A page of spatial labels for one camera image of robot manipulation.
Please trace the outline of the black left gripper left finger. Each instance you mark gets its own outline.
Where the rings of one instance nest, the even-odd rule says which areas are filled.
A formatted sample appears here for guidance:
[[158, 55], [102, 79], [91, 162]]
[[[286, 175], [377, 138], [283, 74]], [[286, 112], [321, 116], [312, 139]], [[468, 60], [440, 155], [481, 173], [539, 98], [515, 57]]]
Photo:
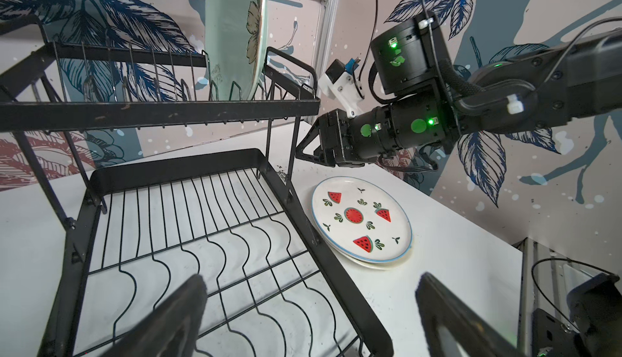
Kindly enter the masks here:
[[104, 355], [191, 356], [206, 304], [207, 286], [195, 274]]

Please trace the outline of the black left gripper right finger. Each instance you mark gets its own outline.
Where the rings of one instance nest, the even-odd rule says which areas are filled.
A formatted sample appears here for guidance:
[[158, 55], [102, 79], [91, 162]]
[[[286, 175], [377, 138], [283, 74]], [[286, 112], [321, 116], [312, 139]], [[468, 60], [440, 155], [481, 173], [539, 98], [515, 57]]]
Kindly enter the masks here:
[[416, 302], [429, 355], [522, 355], [430, 273], [420, 278]]

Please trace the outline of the white patterned plate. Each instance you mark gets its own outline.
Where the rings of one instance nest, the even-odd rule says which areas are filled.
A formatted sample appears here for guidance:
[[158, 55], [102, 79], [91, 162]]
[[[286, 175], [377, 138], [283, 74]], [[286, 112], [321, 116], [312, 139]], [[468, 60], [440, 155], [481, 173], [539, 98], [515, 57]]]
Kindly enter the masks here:
[[404, 209], [366, 180], [325, 179], [314, 188], [311, 211], [319, 233], [361, 261], [393, 261], [412, 246], [413, 233]]

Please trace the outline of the pale green plate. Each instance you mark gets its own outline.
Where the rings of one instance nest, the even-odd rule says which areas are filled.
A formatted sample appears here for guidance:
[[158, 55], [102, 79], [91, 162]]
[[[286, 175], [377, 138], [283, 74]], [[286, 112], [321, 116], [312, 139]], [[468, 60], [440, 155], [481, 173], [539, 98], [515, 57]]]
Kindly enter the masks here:
[[267, 55], [267, 0], [205, 0], [209, 80], [218, 101], [251, 100]]

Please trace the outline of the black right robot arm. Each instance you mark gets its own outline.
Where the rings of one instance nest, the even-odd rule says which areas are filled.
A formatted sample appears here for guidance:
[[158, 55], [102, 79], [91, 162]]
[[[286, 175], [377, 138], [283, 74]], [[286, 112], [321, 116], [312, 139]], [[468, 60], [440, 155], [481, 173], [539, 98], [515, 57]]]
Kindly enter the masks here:
[[562, 126], [621, 106], [621, 33], [581, 32], [566, 46], [493, 62], [463, 78], [440, 25], [417, 15], [372, 41], [369, 81], [386, 93], [350, 117], [321, 115], [296, 157], [327, 167], [374, 164], [426, 146], [451, 152], [473, 133], [510, 134]]

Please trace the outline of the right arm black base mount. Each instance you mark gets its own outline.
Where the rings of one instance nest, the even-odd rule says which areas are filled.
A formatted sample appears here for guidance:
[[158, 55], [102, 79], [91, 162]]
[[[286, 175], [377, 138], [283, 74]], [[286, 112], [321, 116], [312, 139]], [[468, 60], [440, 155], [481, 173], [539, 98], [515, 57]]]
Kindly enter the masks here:
[[531, 355], [621, 355], [621, 292], [616, 287], [621, 277], [599, 267], [597, 271], [568, 292], [568, 314], [553, 307], [561, 320], [542, 308], [532, 312]]

